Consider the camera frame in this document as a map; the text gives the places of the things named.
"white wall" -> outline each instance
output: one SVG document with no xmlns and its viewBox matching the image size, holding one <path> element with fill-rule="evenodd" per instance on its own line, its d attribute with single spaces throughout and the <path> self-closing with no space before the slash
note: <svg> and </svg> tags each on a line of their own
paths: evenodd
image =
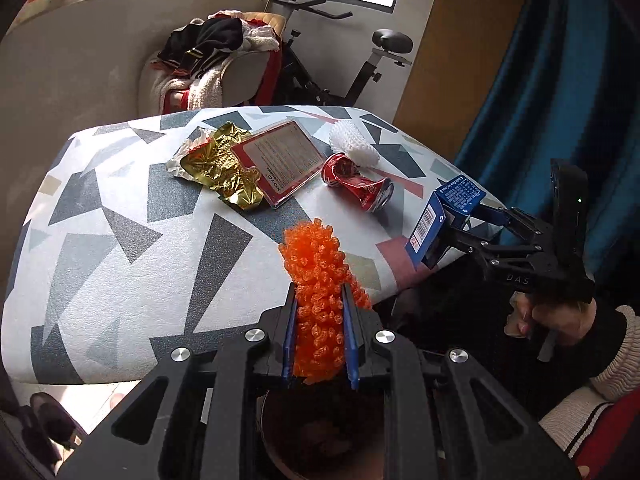
<svg viewBox="0 0 640 480">
<path fill-rule="evenodd" d="M 145 59 L 174 28 L 220 9 L 259 11 L 264 2 L 82 0 L 23 23 L 2 40 L 2 298 L 22 220 L 69 135 L 136 118 Z"/>
<path fill-rule="evenodd" d="M 294 51 L 316 82 L 333 94 L 345 95 L 362 64 L 369 59 L 373 47 L 371 36 L 379 28 L 404 32 L 414 40 L 414 51 L 406 57 L 413 60 L 420 45 L 433 0 L 397 0 L 394 12 L 381 12 L 366 7 L 327 2 L 321 7 L 332 14 L 350 10 L 352 18 L 333 21 L 310 12 L 295 12 L 287 31 L 302 32 L 295 40 Z M 357 107 L 369 110 L 391 121 L 398 108 L 409 77 L 409 68 L 383 59 L 378 65 L 382 79 L 369 82 Z"/>
</svg>

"exercise bike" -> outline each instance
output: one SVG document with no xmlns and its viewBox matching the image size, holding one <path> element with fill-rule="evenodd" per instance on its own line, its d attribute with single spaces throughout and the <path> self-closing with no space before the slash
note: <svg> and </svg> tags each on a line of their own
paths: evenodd
<svg viewBox="0 0 640 480">
<path fill-rule="evenodd" d="M 280 7 L 279 14 L 287 19 L 296 10 L 304 10 L 317 14 L 329 20 L 344 20 L 353 16 L 352 12 L 331 14 L 316 6 L 326 3 L 326 0 L 270 0 L 270 7 Z M 374 48 L 371 56 L 364 62 L 362 68 L 355 77 L 349 91 L 344 97 L 331 94 L 328 89 L 323 89 L 314 82 L 296 53 L 292 49 L 294 39 L 300 36 L 300 31 L 292 30 L 291 37 L 282 44 L 282 68 L 278 77 L 278 84 L 273 96 L 273 104 L 303 104 L 321 106 L 347 106 L 355 105 L 370 79 L 380 81 L 382 74 L 377 72 L 378 63 L 383 57 L 393 60 L 398 66 L 410 66 L 408 59 L 400 54 L 408 54 L 414 48 L 414 42 L 402 32 L 396 32 L 382 28 L 373 33 L 371 38 Z"/>
</svg>

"barcode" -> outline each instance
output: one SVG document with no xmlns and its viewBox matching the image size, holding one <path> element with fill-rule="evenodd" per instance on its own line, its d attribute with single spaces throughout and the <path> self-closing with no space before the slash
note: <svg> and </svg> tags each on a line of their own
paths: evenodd
<svg viewBox="0 0 640 480">
<path fill-rule="evenodd" d="M 431 204 L 427 206 L 427 209 L 424 210 L 420 220 L 418 221 L 418 225 L 415 227 L 414 235 L 418 240 L 418 243 L 422 245 L 422 242 L 427 237 L 427 233 L 431 226 L 433 225 L 434 220 L 436 219 L 436 213 L 431 207 Z"/>
</svg>

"bike seat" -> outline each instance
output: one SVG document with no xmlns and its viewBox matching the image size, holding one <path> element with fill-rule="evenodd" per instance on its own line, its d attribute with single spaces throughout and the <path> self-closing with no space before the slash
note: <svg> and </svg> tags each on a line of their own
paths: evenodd
<svg viewBox="0 0 640 480">
<path fill-rule="evenodd" d="M 395 54 L 408 54 L 414 48 L 414 42 L 406 34 L 388 28 L 374 32 L 371 41 L 375 46 Z"/>
</svg>

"blue cardboard box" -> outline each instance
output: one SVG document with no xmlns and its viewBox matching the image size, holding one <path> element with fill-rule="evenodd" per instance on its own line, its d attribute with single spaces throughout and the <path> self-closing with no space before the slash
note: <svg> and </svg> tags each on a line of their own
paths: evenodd
<svg viewBox="0 0 640 480">
<path fill-rule="evenodd" d="M 486 196 L 476 184 L 459 175 L 431 193 L 405 250 L 414 267 L 424 262 L 433 269 L 449 246 L 438 239 L 444 224 L 462 229 L 473 209 Z"/>
</svg>

